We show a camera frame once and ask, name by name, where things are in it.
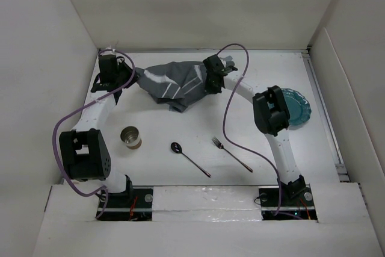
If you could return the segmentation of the grey striped cloth placemat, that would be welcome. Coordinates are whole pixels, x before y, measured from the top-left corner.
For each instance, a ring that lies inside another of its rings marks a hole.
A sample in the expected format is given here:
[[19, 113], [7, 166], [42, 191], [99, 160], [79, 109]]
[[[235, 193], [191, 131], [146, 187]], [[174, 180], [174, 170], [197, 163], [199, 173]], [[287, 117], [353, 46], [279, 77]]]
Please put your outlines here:
[[[229, 64], [232, 57], [221, 58]], [[158, 104], [169, 105], [170, 110], [184, 112], [189, 106], [203, 99], [206, 68], [202, 61], [171, 62], [136, 68], [137, 84]]]

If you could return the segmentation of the steel cup with white sleeve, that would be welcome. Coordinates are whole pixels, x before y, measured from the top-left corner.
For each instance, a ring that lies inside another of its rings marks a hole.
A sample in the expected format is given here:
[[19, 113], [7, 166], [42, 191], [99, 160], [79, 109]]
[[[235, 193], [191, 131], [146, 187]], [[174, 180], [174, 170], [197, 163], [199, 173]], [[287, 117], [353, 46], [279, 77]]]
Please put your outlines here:
[[120, 133], [120, 139], [129, 149], [138, 149], [142, 145], [142, 139], [138, 128], [127, 126]]

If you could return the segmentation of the dark metal fork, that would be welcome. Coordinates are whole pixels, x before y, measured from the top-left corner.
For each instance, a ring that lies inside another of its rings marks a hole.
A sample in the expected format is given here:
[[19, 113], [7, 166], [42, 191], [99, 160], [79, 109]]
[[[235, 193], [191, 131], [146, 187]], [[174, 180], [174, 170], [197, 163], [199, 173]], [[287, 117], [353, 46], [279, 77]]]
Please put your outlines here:
[[228, 153], [232, 158], [234, 158], [237, 162], [239, 162], [240, 165], [242, 165], [244, 168], [246, 168], [250, 173], [253, 173], [253, 169], [250, 166], [246, 165], [246, 163], [242, 162], [239, 158], [234, 156], [234, 154], [232, 154], [229, 150], [227, 150], [224, 147], [223, 143], [218, 138], [213, 137], [212, 142], [214, 143], [214, 145], [216, 145], [217, 148], [224, 150], [226, 153]]

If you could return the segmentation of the teal ceramic plate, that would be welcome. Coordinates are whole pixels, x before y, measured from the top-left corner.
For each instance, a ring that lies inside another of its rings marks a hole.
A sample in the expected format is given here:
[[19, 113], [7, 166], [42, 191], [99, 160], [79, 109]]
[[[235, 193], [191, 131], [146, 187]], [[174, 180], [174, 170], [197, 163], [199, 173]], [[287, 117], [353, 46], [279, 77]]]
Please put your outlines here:
[[283, 88], [282, 93], [289, 110], [289, 125], [301, 126], [311, 117], [309, 101], [298, 91], [291, 88]]

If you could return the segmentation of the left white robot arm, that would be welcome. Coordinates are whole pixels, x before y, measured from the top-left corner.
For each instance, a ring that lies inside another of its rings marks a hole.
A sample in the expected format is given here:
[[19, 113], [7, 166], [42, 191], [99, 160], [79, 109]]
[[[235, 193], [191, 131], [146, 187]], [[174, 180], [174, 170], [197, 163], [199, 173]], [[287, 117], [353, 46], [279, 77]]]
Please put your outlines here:
[[129, 56], [106, 49], [98, 58], [99, 73], [90, 90], [91, 102], [80, 109], [81, 117], [69, 131], [59, 136], [61, 170], [73, 181], [100, 181], [102, 191], [113, 194], [118, 205], [126, 207], [134, 201], [129, 177], [112, 166], [112, 159], [102, 135], [102, 128], [116, 107], [124, 89], [137, 82], [135, 65]]

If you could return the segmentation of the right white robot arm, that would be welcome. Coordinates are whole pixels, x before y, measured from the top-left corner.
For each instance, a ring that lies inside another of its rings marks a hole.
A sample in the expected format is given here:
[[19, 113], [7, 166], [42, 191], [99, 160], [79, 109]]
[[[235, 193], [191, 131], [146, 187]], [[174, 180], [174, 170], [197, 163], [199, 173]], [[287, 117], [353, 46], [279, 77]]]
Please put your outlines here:
[[306, 183], [295, 162], [289, 140], [289, 109], [280, 87], [274, 85], [260, 90], [255, 84], [238, 73], [234, 65], [228, 65], [217, 55], [212, 55], [203, 64], [206, 68], [205, 90], [209, 94], [228, 89], [238, 94], [253, 106], [254, 122], [265, 136], [273, 153], [272, 166], [279, 185], [277, 207], [292, 205], [306, 189]]

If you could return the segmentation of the dark metal spoon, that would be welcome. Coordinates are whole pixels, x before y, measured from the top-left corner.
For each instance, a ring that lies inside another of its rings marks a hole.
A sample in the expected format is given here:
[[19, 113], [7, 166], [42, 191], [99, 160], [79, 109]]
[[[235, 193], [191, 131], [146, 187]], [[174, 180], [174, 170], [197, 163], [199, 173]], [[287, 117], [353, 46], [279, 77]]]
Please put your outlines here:
[[208, 173], [205, 169], [199, 166], [196, 162], [194, 162], [190, 157], [185, 155], [182, 150], [182, 146], [177, 142], [172, 142], [170, 145], [171, 150], [176, 154], [183, 155], [187, 160], [189, 160], [194, 166], [196, 166], [202, 173], [204, 173], [208, 178], [211, 177], [211, 174]]

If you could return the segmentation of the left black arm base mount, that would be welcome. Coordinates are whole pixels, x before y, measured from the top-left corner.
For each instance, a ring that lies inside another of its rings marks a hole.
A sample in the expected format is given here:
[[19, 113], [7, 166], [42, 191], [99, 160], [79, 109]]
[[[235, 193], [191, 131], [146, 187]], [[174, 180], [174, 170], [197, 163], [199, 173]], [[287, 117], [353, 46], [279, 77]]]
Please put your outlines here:
[[126, 193], [110, 194], [100, 221], [152, 221], [153, 187], [134, 187]]

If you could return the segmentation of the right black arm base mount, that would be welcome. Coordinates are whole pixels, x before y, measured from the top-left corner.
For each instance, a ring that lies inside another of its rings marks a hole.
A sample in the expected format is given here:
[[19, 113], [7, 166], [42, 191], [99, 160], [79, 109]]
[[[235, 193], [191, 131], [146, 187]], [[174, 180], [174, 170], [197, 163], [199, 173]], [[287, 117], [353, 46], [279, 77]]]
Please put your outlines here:
[[262, 186], [258, 188], [258, 193], [259, 195], [254, 198], [254, 203], [259, 206], [263, 221], [318, 220], [313, 194], [309, 185], [293, 199], [282, 196], [277, 214], [279, 188], [277, 186]]

